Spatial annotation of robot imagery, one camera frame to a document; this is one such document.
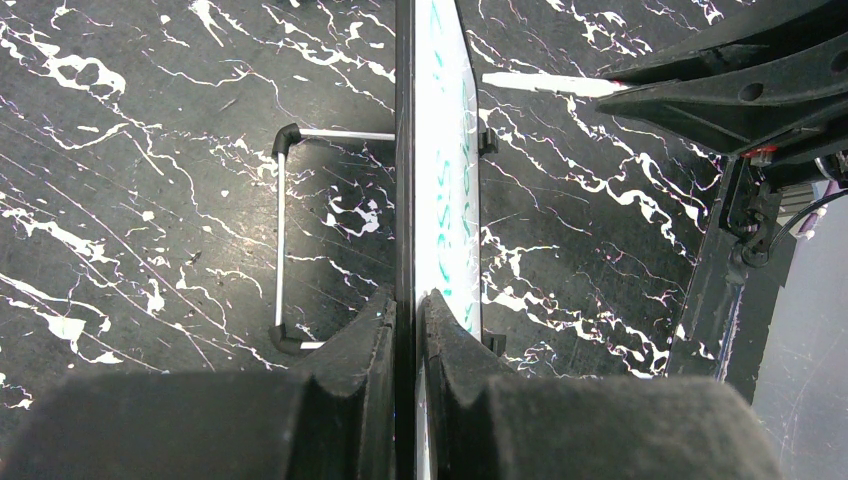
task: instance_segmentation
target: screw hole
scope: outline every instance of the screw hole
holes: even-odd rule
[[[830,71],[833,73],[842,73],[848,70],[848,50],[843,50],[833,57],[830,62]]]
[[[762,83],[746,85],[745,88],[739,90],[739,100],[742,100],[743,102],[753,102],[760,98],[760,95],[763,94],[763,88]]]

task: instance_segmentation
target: whiteboard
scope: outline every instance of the whiteboard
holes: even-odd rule
[[[477,87],[455,0],[414,0],[415,308],[434,289],[480,340]]]

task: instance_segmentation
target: metal rod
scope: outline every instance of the metal rod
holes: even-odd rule
[[[274,325],[283,324],[283,265],[286,261],[286,156],[277,154],[277,301]]]
[[[300,134],[304,137],[352,138],[357,140],[383,140],[387,142],[395,141],[395,135],[393,133],[347,132],[343,130],[301,128]]]

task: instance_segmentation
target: black marble floor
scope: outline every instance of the black marble floor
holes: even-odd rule
[[[733,0],[460,0],[478,77],[592,76]],[[285,368],[276,129],[391,132],[394,3],[0,2],[0,448],[68,375]],[[480,84],[484,328],[527,375],[663,373],[716,159],[591,102]],[[391,145],[287,167],[285,311],[324,340],[394,279]]]

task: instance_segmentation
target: metal frame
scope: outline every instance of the metal frame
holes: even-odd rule
[[[277,350],[296,355],[309,353],[321,348],[324,342],[304,342],[287,335],[286,324],[283,319],[283,284],[284,269],[286,262],[286,157],[289,148],[297,145],[307,138],[337,138],[345,140],[377,140],[393,142],[394,134],[371,133],[371,132],[349,132],[344,130],[321,130],[314,128],[300,128],[296,123],[286,125],[277,131],[274,138],[274,147],[271,151],[277,157],[277,284],[276,300],[274,304],[274,325],[268,329],[271,343]]]

